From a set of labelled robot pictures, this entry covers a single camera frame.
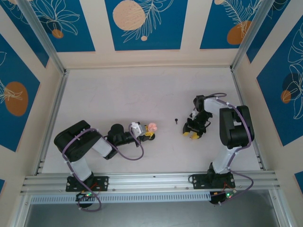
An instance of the metal extrusion bar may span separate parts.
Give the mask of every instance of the metal extrusion bar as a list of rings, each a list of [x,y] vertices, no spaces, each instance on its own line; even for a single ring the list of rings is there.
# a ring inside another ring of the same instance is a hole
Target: metal extrusion bar
[[[50,140],[51,140],[51,136],[52,136],[53,128],[54,128],[54,125],[55,125],[55,121],[56,121],[56,118],[57,118],[57,115],[58,115],[58,112],[59,112],[59,107],[60,107],[62,97],[63,97],[63,94],[64,94],[64,90],[65,90],[68,75],[69,75],[69,71],[67,71],[61,79],[61,82],[60,82],[60,85],[59,85],[59,88],[58,88],[58,92],[57,92],[55,101],[53,103],[53,107],[52,107],[52,111],[51,111],[52,115],[51,115],[50,121],[49,121],[48,126],[47,126],[47,131],[46,131],[46,134],[45,134],[45,137],[44,137],[43,146],[42,146],[42,149],[40,151],[39,159],[36,161],[36,164],[35,164],[36,169],[35,169],[35,172],[33,173],[33,175],[36,175],[39,172],[40,169],[42,170],[41,160],[43,160],[46,156],[46,152],[47,152]]]
[[[279,182],[274,171],[242,171],[254,180],[253,190],[279,189]],[[171,174],[95,174],[109,176],[108,191],[105,193],[144,193],[144,192],[190,192],[193,185],[188,182],[192,174],[202,173],[171,173]],[[69,174],[39,174],[27,176],[24,180],[21,194],[70,194],[66,192],[66,182]],[[234,175],[236,190],[244,190],[250,185],[250,180]],[[211,192],[221,189],[204,189]]]
[[[245,105],[245,102],[244,102],[244,99],[243,99],[243,97],[242,97],[242,94],[241,94],[241,91],[240,91],[240,88],[239,88],[239,84],[238,84],[238,81],[237,81],[235,72],[234,72],[233,70],[231,70],[231,72],[232,72],[232,79],[233,79],[233,82],[234,82],[234,84],[235,84],[235,87],[236,87],[236,90],[237,90],[237,94],[238,94],[240,103],[241,103],[241,105]],[[266,165],[266,163],[264,163],[264,159],[263,159],[262,154],[261,154],[261,152],[260,152],[260,149],[259,149],[259,146],[258,146],[258,143],[257,143],[257,139],[256,139],[256,138],[253,140],[252,145],[253,145],[253,147],[254,147],[254,149],[255,149],[257,158],[260,159],[259,163],[261,164],[262,169],[263,169],[263,170],[266,170],[266,169],[267,169],[267,165]]]
[[[239,63],[243,59],[243,57],[246,54],[246,51],[248,50],[249,46],[251,45],[253,39],[255,38],[258,30],[260,29],[264,19],[267,16],[267,13],[269,12],[270,8],[272,7],[273,3],[275,0],[264,0],[260,8],[258,9],[251,25],[250,28],[248,29],[246,35],[243,38],[243,41],[239,47],[239,50],[232,61],[231,67],[232,71],[236,70],[238,67]]]
[[[57,52],[50,41],[48,35],[46,34],[42,24],[40,23],[38,17],[36,16],[33,8],[31,7],[29,1],[27,0],[16,0],[17,5],[24,15],[25,19],[27,20],[28,24],[34,31],[35,35],[39,39],[40,43],[44,47],[45,51],[47,52],[48,56],[53,60],[55,66],[62,73],[65,73],[65,68],[57,55]]]

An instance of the floral wall print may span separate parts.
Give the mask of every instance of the floral wall print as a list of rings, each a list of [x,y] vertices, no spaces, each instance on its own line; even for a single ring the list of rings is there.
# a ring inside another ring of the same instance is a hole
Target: floral wall print
[[[238,48],[262,0],[213,0],[200,49]]]
[[[283,146],[303,136],[303,17],[257,80]]]
[[[27,24],[14,0],[9,9],[14,18]],[[95,51],[79,0],[30,0],[34,12],[57,52]]]
[[[294,176],[295,176],[295,178],[296,178],[296,180],[298,182],[298,185],[299,185],[299,187],[301,189],[301,192],[303,194],[303,171],[294,174]]]
[[[0,35],[0,145],[16,151],[40,82]]]
[[[116,51],[180,49],[187,0],[105,0]]]
[[[0,179],[0,195],[2,192],[2,189],[4,188],[5,180]]]
[[[16,2],[14,0],[0,0],[0,6],[2,6],[4,11],[7,13],[41,64],[46,67],[49,56],[43,46],[40,44],[34,31],[30,28],[27,20],[24,18],[19,7],[16,5]]]
[[[282,13],[286,9],[288,3],[290,0],[275,0],[271,9],[269,10],[267,17],[264,19],[260,29],[258,30],[254,40],[252,41],[249,49],[247,50],[246,54],[247,57],[252,63],[254,60],[255,56],[261,49],[263,43],[269,36],[270,32],[280,19]]]

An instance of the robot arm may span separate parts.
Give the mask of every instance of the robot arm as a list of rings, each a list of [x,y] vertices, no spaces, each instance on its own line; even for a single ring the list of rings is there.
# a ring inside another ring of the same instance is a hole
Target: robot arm
[[[79,135],[82,131],[90,128],[90,125],[86,121],[80,121],[68,129],[59,133],[54,139],[54,143],[62,153],[67,144]],[[94,182],[94,175],[90,170],[85,154],[90,150],[95,150],[106,160],[111,159],[116,153],[114,147],[118,147],[124,144],[135,142],[136,146],[139,146],[139,142],[144,142],[147,140],[153,140],[155,134],[148,126],[142,126],[139,122],[133,122],[130,125],[132,133],[129,131],[124,131],[124,128],[120,124],[114,124],[110,131],[108,132],[107,138],[103,137],[98,131],[88,131],[75,140],[65,151],[65,156],[67,157],[70,165],[72,166],[74,173],[79,177],[79,179],[84,182],[88,187],[90,187]]]
[[[250,112],[247,106],[237,106],[237,110],[242,115],[245,122],[242,122],[237,112],[221,100],[214,96],[197,96],[194,99],[195,110],[198,114],[195,117],[187,119],[184,125],[183,133],[188,134],[194,132],[192,139],[198,139],[203,133],[206,133],[206,122],[213,115],[219,116],[220,119],[220,139],[223,147],[217,158],[211,164],[211,167],[216,174],[225,174],[229,172],[230,165],[236,151],[247,146],[249,138],[245,130],[244,124],[247,125],[251,140],[254,140],[254,130],[250,118]]]

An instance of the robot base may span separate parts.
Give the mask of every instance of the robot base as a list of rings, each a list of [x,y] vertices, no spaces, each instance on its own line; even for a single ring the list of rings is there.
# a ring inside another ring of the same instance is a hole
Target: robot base
[[[191,175],[194,189],[220,189],[224,188],[225,183],[231,188],[235,188],[235,181],[233,175],[228,172],[226,174],[216,174],[214,172],[213,164],[211,163],[207,174],[193,174]]]
[[[94,176],[93,174],[84,183],[94,192],[107,192],[108,176]],[[86,189],[73,176],[67,178],[66,192],[81,192]]]

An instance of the pink toy head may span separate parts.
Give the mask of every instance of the pink toy head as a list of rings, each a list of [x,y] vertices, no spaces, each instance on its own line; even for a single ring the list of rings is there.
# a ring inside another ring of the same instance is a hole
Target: pink toy head
[[[156,131],[158,128],[157,128],[157,125],[155,123],[150,123],[147,126],[147,129],[148,129],[148,131]]]

